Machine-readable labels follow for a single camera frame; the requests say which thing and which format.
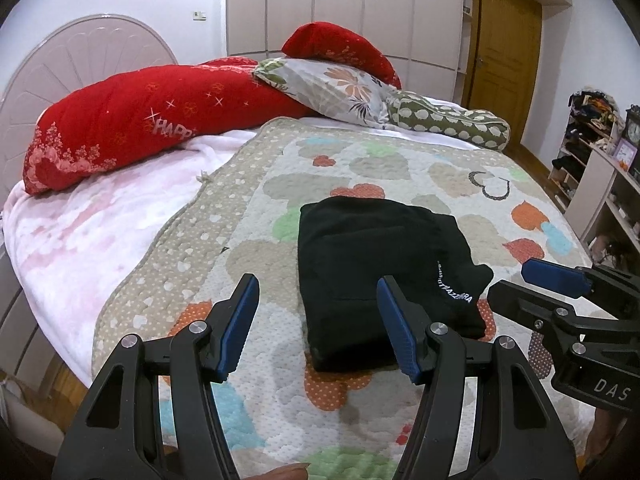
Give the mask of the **left hand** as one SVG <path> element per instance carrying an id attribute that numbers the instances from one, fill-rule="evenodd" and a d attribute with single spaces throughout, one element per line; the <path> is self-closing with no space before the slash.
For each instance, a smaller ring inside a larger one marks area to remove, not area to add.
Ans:
<path id="1" fill-rule="evenodd" d="M 250 477 L 247 480 L 308 480 L 309 463 L 296 463 Z"/>

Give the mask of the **right hand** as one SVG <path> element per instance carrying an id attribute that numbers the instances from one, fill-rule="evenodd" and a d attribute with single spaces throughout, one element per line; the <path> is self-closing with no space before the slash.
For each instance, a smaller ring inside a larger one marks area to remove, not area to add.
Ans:
<path id="1" fill-rule="evenodd" d="M 597 463 L 604 456 L 625 424 L 626 417 L 622 413 L 602 408 L 594 411 L 593 425 L 586 444 L 584 467 Z"/>

